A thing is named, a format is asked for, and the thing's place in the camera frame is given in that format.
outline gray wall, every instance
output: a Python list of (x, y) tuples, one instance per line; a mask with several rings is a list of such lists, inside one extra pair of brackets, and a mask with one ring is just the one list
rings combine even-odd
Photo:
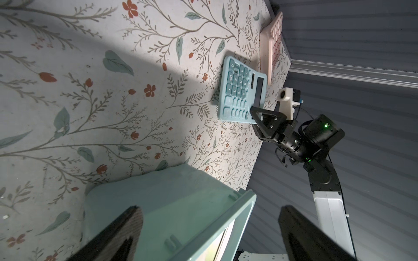
[(292, 59), (418, 72), (417, 0), (270, 0)]
[[(418, 260), (418, 89), (289, 73), (314, 117), (327, 115), (345, 132), (330, 152), (344, 192), (360, 260)], [(309, 120), (303, 111), (300, 123)], [(285, 253), (277, 218), (293, 205), (318, 224), (302, 164), (284, 168), (264, 143), (248, 189), (257, 194), (240, 247)]]

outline teal storage container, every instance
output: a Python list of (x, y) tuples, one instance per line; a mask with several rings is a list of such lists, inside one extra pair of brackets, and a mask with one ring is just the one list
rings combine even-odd
[(234, 221), (221, 261), (231, 261), (256, 195), (187, 164), (94, 188), (84, 203), (83, 245), (128, 207), (143, 213), (135, 260), (196, 260)]

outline table surface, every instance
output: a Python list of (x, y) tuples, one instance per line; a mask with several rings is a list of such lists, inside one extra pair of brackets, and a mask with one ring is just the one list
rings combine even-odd
[[(186, 162), (247, 186), (261, 142), (217, 119), (217, 90), (226, 55), (259, 70), (262, 0), (25, 1), (0, 11), (3, 257), (77, 251), (103, 182)], [(282, 49), (266, 108), (289, 67)]]

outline blue calculator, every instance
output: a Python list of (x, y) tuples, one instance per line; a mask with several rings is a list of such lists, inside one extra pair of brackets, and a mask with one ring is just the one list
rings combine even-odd
[(255, 124), (250, 108), (264, 108), (266, 88), (267, 75), (251, 69), (232, 56), (225, 57), (218, 119)]

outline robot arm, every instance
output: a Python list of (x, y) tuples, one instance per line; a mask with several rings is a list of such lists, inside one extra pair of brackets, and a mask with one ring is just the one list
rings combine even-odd
[(278, 111), (257, 107), (250, 109), (257, 123), (252, 125), (254, 132), (260, 140), (277, 145), (276, 151), (280, 150), (285, 155), (282, 159), (285, 167), (286, 156), (289, 156), (292, 165), (304, 163), (321, 230), (355, 257), (340, 182), (333, 164), (326, 160), (329, 150), (345, 133), (323, 114), (304, 122), (295, 132), (297, 121), (293, 119), (293, 106), (302, 102), (300, 92), (283, 88), (278, 94), (278, 101)]

